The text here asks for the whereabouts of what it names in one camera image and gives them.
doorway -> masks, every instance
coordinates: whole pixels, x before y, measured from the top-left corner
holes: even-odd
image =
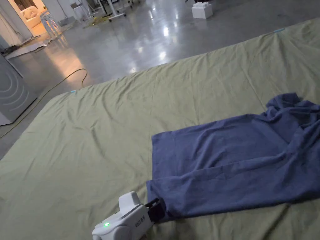
[[[33,36],[47,34],[40,20],[40,15],[46,11],[42,0],[8,0],[21,20]]]

white cushion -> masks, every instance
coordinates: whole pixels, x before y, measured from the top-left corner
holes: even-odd
[[[37,15],[36,12],[31,13],[30,18],[34,18]]]
[[[31,11],[30,9],[26,9],[26,10],[24,11],[24,17],[25,17],[26,19],[31,18],[31,14],[32,14],[32,11]]]

wrinkled fabric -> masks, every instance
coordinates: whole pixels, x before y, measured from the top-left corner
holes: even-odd
[[[278,95],[246,114],[152,137],[148,200],[168,218],[320,197],[320,106]]]

wall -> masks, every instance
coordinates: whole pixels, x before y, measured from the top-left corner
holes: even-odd
[[[58,0],[42,0],[56,22],[60,22],[66,18],[76,17],[70,6],[69,0],[59,0],[61,7],[57,1]]]
[[[17,33],[17,35],[20,36],[22,41],[32,37],[32,33],[29,31],[27,26],[23,23],[23,21],[18,16],[16,11],[8,2],[8,0],[0,0],[0,14],[6,19],[7,23]],[[0,32],[0,34],[2,38],[4,38],[4,35],[6,35],[6,33],[2,31]]]
[[[0,14],[0,45],[6,49],[12,45],[19,45],[22,43],[22,36],[18,35],[7,22],[7,20]]]
[[[37,9],[39,9],[40,11],[44,11],[44,4],[41,0],[33,0],[33,2],[35,3]]]

stool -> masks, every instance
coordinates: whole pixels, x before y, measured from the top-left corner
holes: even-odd
[[[47,33],[49,34],[49,37],[51,40],[52,40],[51,35],[53,35],[54,37],[55,37],[55,35],[57,35],[57,36],[59,35],[57,30],[59,32],[61,32],[61,31],[60,31],[58,25],[56,24],[56,22],[54,21],[54,19],[51,17],[51,14],[48,10],[43,12],[40,15],[40,20],[41,20],[44,28],[46,29]]]

